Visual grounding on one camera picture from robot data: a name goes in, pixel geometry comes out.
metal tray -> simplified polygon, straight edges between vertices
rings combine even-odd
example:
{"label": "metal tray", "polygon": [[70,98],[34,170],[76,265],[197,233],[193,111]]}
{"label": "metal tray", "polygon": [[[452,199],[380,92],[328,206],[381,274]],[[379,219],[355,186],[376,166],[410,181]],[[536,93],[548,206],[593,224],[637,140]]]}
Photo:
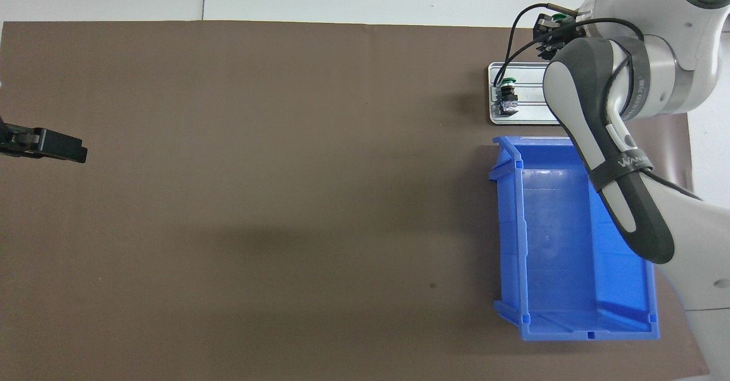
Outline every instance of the metal tray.
{"label": "metal tray", "polygon": [[508,115],[500,114],[500,108],[495,104],[496,90],[491,83],[503,65],[503,62],[493,62],[487,69],[489,89],[489,119],[494,124],[539,124],[558,125],[558,120],[550,113],[545,96],[542,95],[542,76],[545,74],[547,62],[512,62],[506,69],[504,77],[514,77],[514,92],[519,97],[519,112]]}

black strap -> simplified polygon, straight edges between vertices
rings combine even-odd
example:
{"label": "black strap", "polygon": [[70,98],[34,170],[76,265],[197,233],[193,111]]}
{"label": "black strap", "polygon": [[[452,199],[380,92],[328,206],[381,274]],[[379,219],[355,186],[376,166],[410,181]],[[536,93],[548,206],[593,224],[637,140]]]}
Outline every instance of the black strap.
{"label": "black strap", "polygon": [[646,153],[640,149],[626,150],[589,171],[589,178],[595,191],[601,191],[619,177],[642,168],[649,170],[654,168]]}

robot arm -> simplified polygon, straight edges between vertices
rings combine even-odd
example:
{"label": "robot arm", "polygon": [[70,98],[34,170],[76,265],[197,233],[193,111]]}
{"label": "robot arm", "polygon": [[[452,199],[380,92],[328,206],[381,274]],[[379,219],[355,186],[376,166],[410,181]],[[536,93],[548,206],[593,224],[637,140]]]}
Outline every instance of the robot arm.
{"label": "robot arm", "polygon": [[623,124],[698,106],[714,88],[730,0],[587,0],[584,25],[545,71],[545,100],[568,131],[618,230],[659,264],[714,379],[730,381],[730,210],[651,173]]}

blue bin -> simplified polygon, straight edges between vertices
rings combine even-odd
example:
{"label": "blue bin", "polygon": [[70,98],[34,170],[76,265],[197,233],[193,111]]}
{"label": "blue bin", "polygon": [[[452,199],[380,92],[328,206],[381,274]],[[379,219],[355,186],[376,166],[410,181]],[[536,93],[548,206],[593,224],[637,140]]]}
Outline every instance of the blue bin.
{"label": "blue bin", "polygon": [[657,339],[654,266],[621,238],[568,137],[496,137],[501,300],[524,340]]}

brown mat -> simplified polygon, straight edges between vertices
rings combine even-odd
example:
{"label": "brown mat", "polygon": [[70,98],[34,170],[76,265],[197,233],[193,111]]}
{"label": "brown mat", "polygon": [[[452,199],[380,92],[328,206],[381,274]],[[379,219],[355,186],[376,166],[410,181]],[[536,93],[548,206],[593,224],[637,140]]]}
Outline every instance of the brown mat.
{"label": "brown mat", "polygon": [[[704,371],[664,279],[655,342],[522,342],[491,308],[491,139],[564,135],[486,124],[484,69],[507,34],[6,23],[3,118],[81,137],[89,155],[0,157],[0,379]],[[632,127],[689,183],[685,116]]]}

